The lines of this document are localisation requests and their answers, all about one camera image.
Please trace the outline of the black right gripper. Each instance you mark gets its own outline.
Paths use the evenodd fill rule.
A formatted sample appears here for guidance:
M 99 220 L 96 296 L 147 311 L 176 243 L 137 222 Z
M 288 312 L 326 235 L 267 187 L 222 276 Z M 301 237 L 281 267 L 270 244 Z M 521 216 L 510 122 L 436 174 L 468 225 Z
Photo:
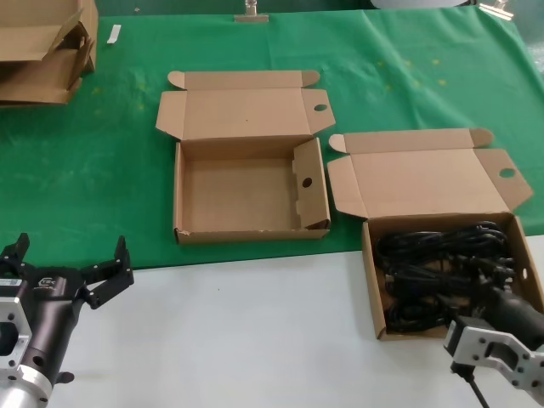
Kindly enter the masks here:
M 456 320 L 456 345 L 498 342 L 520 347 L 543 345 L 543 313 L 507 291 L 487 291 L 469 317 Z

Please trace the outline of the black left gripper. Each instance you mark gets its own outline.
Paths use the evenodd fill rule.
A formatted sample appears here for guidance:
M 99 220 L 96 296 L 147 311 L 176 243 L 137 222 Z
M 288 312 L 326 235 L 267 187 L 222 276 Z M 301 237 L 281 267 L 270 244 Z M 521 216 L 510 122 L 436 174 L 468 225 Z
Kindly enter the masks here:
M 91 309 L 98 309 L 128 289 L 134 283 L 131 258 L 123 235 L 118 238 L 112 260 L 81 270 L 25 265 L 29 246 L 28 234 L 21 233 L 15 243 L 2 250 L 0 277 L 25 282 L 23 305 L 31 340 L 22 364 L 43 375 L 57 375 L 79 319 L 82 298 Z

